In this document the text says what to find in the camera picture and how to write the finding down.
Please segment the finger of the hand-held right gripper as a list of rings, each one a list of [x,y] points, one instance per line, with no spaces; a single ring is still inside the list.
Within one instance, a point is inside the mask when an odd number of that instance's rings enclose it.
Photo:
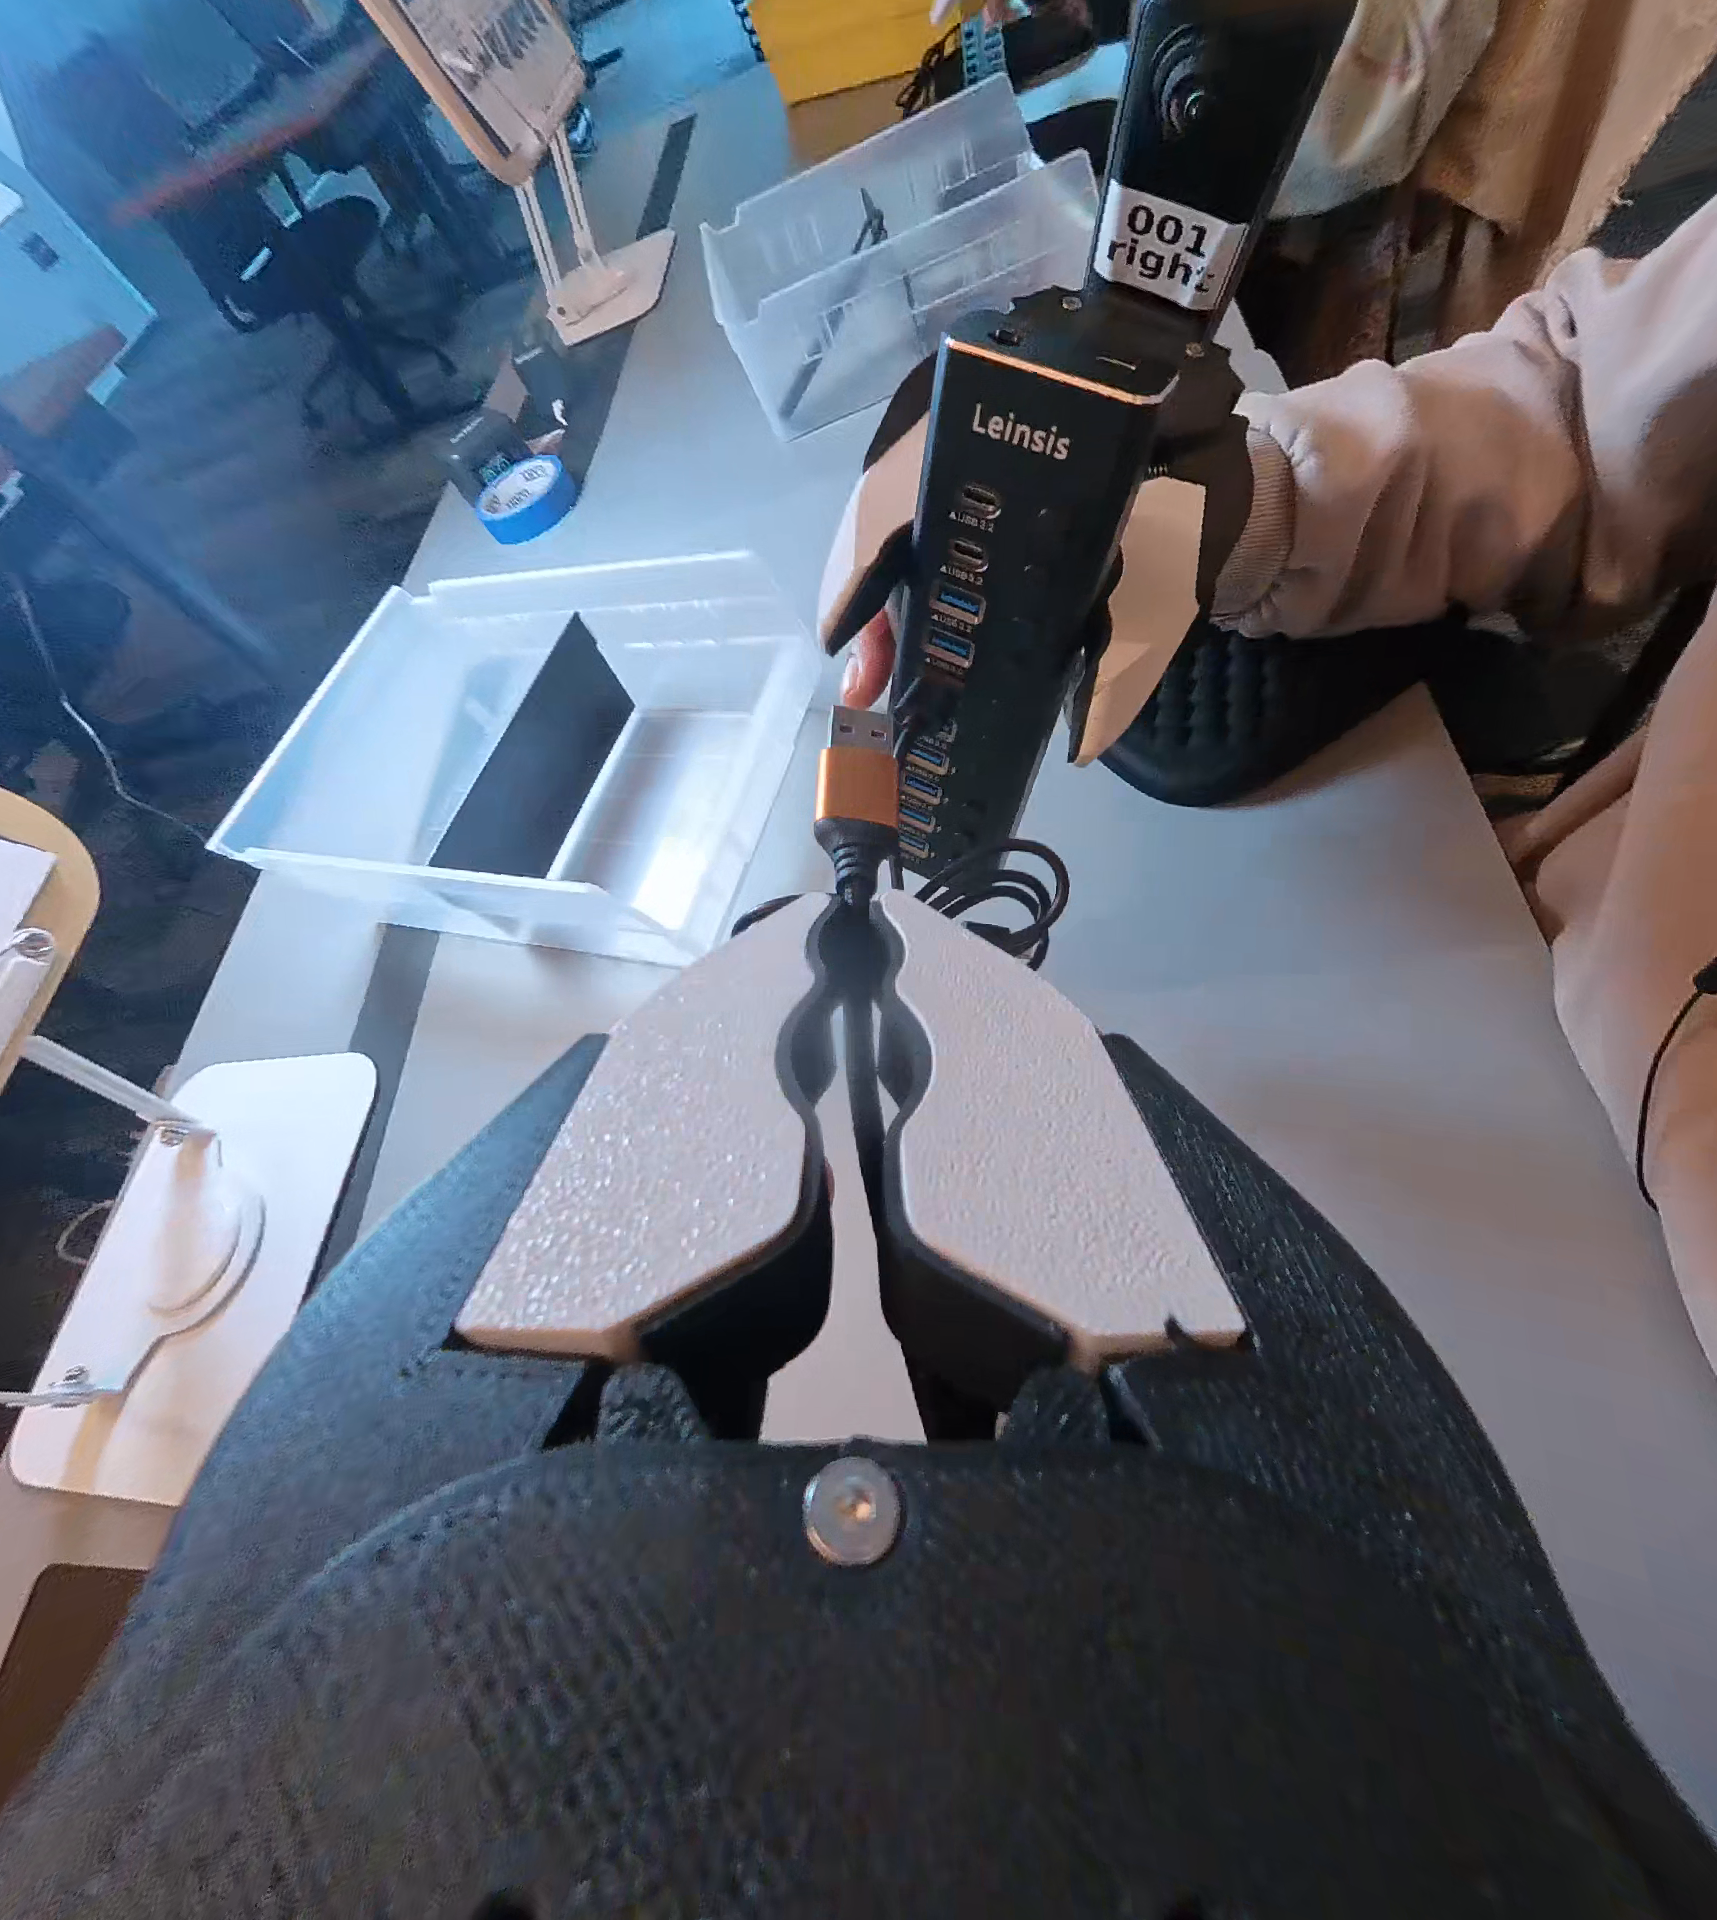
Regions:
[[[846,498],[822,563],[822,651],[843,654],[911,580],[920,470],[923,456],[882,456]]]
[[[1066,705],[1072,764],[1119,743],[1210,604],[1206,534],[1206,482],[1156,476],[1139,487]]]

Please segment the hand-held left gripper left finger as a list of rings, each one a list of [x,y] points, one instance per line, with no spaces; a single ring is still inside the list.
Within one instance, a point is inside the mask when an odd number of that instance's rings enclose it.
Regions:
[[[831,907],[800,894],[611,1027],[455,1318],[463,1343],[659,1363],[695,1403],[767,1403],[835,1274]]]

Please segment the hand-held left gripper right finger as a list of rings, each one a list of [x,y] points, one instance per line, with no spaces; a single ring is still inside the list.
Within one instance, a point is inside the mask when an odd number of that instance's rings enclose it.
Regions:
[[[995,1414],[1247,1320],[1094,1021],[908,891],[874,906],[878,1293],[913,1373]]]

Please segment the black tower usb hub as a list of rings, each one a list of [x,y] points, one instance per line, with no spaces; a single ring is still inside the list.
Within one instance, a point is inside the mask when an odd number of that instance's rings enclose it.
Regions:
[[[1089,296],[947,336],[890,695],[911,875],[1015,836],[1181,353]]]

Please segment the black braided cable orange plug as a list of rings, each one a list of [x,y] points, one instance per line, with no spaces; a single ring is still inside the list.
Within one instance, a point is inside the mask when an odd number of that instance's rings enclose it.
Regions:
[[[874,901],[898,864],[898,762],[888,722],[868,707],[831,712],[819,757],[815,837],[831,866],[831,887],[807,938],[815,992],[796,1054],[800,1087],[821,1099],[832,1064],[843,1064],[871,1228],[882,1239],[887,1119],[876,1027],[887,941]]]

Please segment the person's right forearm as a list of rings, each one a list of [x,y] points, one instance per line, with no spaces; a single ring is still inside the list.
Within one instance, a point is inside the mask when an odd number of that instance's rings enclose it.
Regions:
[[[1256,494],[1225,627],[1646,612],[1717,568],[1717,196],[1641,258],[1570,254],[1487,330],[1239,412]]]

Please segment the black textured wrist rest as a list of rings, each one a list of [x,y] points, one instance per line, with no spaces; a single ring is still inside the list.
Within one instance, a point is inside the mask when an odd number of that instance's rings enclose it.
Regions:
[[[1460,612],[1341,635],[1245,635],[1199,615],[1102,762],[1160,803],[1239,803],[1405,691],[1490,669],[1516,642]]]

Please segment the tan cloth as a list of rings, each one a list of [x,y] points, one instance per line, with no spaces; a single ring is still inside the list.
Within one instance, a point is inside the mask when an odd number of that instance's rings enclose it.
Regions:
[[[1291,379],[1450,343],[1606,223],[1717,3],[1366,3],[1275,228]]]

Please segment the clear plastic compartment bin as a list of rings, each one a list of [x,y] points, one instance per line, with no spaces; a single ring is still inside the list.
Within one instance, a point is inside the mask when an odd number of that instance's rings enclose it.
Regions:
[[[992,78],[702,223],[712,310],[781,439],[887,401],[947,330],[1077,289],[1102,189]]]

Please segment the wooden document stand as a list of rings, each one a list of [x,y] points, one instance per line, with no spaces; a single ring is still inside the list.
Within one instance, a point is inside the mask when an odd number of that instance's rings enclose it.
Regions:
[[[545,315],[566,348],[637,324],[660,299],[677,238],[660,228],[603,251],[568,123],[588,85],[549,1],[365,1],[473,159],[509,187],[535,254]]]

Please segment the blue tape roll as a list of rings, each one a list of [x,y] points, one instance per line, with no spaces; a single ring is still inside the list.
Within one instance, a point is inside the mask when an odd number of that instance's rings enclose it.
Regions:
[[[579,502],[579,485],[554,452],[535,452],[497,472],[475,502],[488,537],[529,544],[561,524]]]

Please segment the black battery pack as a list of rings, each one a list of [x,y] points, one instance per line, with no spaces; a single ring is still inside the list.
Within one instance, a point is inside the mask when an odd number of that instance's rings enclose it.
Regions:
[[[450,422],[438,439],[447,478],[467,503],[530,456],[532,445],[517,422],[493,406]]]

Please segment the white document stand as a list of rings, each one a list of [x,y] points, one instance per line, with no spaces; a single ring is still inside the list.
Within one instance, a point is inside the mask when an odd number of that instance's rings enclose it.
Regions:
[[[54,1341],[13,1411],[6,1462],[31,1490],[176,1507],[291,1327],[329,1239],[379,1076],[359,1051],[219,1064],[156,1093],[41,1033],[96,917],[76,833],[0,787],[0,837],[54,854],[35,925],[54,943],[0,1061],[36,1067],[140,1125]]]

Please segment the yellow box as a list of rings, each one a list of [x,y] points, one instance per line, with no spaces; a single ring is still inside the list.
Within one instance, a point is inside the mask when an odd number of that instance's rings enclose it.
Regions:
[[[749,1],[785,106],[908,76],[975,1]]]

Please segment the black office chair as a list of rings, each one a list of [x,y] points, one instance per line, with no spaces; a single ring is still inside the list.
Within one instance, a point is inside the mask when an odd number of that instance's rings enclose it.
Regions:
[[[323,392],[334,375],[371,384],[372,370],[390,371],[360,282],[380,228],[368,201],[344,197],[280,222],[258,194],[221,181],[158,220],[233,331],[316,321],[334,340],[297,401],[306,428],[323,428]]]

